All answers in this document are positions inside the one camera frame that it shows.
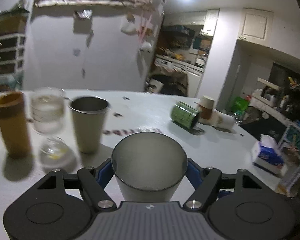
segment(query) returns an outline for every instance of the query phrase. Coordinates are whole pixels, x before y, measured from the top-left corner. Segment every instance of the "gray ribbed panel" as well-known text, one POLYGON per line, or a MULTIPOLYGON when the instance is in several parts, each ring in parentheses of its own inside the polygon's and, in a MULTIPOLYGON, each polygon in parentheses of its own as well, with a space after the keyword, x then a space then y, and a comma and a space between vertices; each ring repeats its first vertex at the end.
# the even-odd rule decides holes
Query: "gray ribbed panel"
POLYGON ((221 240, 204 216, 182 210, 178 202, 123 202, 100 213, 78 240, 221 240))

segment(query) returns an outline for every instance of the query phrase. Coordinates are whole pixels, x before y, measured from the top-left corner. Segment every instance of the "green cup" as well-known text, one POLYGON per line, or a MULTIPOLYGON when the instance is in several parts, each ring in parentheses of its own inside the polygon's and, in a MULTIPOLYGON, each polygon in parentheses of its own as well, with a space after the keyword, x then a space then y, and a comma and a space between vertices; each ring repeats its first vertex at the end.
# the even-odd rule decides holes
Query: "green cup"
POLYGON ((177 101, 172 108, 171 119, 182 126, 191 129, 200 118, 200 112, 184 102, 177 101))

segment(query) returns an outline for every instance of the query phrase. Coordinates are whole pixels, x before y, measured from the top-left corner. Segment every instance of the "white column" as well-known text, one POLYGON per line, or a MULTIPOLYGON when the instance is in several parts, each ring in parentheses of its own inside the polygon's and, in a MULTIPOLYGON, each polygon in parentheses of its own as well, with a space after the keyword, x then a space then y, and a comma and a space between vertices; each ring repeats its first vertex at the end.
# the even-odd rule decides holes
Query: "white column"
POLYGON ((237 42, 241 9, 220 9, 204 76, 197 97, 207 95, 219 100, 237 42))

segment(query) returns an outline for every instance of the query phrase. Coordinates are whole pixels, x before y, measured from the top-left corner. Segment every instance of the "tabletop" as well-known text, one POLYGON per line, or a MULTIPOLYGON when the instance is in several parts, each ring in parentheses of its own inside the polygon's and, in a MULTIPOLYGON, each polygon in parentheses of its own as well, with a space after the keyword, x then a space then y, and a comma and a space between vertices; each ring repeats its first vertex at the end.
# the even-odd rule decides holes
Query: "tabletop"
MULTIPOLYGON (((26 114, 30 117, 29 95, 25 91, 26 114)), ((66 90, 69 99, 78 96, 99 96, 106 99, 110 105, 104 130, 158 131, 175 139, 185 150, 187 156, 192 158, 201 167, 213 166, 223 173, 236 173, 237 169, 244 168, 258 177, 271 189, 275 189, 279 178, 255 167, 252 164, 250 150, 256 139, 235 125, 231 132, 217 130, 214 127, 198 124, 203 130, 199 135, 194 135, 173 123, 170 111, 174 103, 181 100, 188 105, 196 106, 197 98, 157 95, 126 91, 91 91, 91 90, 66 90)), ((43 177, 49 169, 42 161, 39 148, 44 137, 38 134, 31 123, 28 124, 32 143, 32 154, 20 160, 7 157, 6 149, 0 134, 0 240, 8 239, 4 230, 2 217, 5 209, 43 177)), ((56 134, 62 138, 73 153, 73 160, 65 169, 68 173, 75 173, 85 166, 97 167, 111 156, 114 146, 127 136, 111 133, 103 134, 100 148, 96 154, 84 155, 78 152, 69 108, 66 107, 66 116, 63 129, 56 134)), ((116 202, 117 206, 123 201, 119 186, 112 178, 105 191, 116 202)), ((172 201, 179 201, 181 205, 194 192, 190 182, 183 178, 180 186, 172 197, 172 201)), ((67 190, 68 194, 80 197, 79 190, 67 190)))

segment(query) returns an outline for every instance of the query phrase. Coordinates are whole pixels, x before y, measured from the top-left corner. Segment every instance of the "screw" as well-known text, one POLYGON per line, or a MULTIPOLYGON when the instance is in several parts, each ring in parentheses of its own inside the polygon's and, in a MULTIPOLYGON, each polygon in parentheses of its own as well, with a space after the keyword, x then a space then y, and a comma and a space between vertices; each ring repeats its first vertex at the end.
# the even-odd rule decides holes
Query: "screw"
POLYGON ((107 209, 114 206, 114 203, 111 200, 101 200, 98 202, 98 207, 107 209))
POLYGON ((197 201, 197 200, 190 200, 186 203, 186 206, 190 209, 197 209, 200 208, 202 206, 201 202, 197 201))

